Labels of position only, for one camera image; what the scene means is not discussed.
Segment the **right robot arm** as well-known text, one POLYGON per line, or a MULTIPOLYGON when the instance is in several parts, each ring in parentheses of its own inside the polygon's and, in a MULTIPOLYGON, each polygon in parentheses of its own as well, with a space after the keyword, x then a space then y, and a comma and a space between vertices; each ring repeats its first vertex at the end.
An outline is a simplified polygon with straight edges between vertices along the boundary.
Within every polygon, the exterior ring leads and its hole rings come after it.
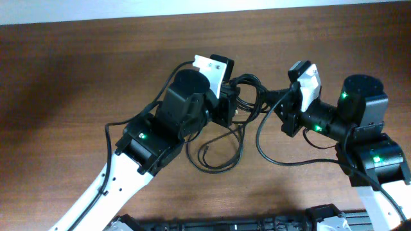
POLYGON ((336 141, 334 163, 348 176, 375 230, 410 230, 410 167, 401 146, 383 132, 388 96, 382 82, 363 74, 344 80, 337 105, 293 81, 267 93, 270 113, 293 137, 301 128, 336 141))

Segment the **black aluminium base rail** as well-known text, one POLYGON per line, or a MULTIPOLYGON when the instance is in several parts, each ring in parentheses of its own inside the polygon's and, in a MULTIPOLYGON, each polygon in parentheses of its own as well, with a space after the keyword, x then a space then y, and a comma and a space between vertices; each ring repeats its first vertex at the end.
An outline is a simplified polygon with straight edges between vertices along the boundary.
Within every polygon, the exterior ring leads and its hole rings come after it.
POLYGON ((313 212, 304 214, 265 216, 254 219, 138 221, 128 214, 117 216, 105 230, 147 231, 275 231, 275 230, 373 230, 366 212, 313 212))

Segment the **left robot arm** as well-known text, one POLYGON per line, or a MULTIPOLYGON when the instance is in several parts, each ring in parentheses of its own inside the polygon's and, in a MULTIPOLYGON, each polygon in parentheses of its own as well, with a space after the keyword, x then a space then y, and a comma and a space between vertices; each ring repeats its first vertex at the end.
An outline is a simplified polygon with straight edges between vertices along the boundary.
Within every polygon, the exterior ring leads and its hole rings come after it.
POLYGON ((99 176, 52 230, 103 230, 131 197, 210 122, 230 127, 237 89, 231 69, 172 72, 164 99, 124 121, 123 135, 99 176))

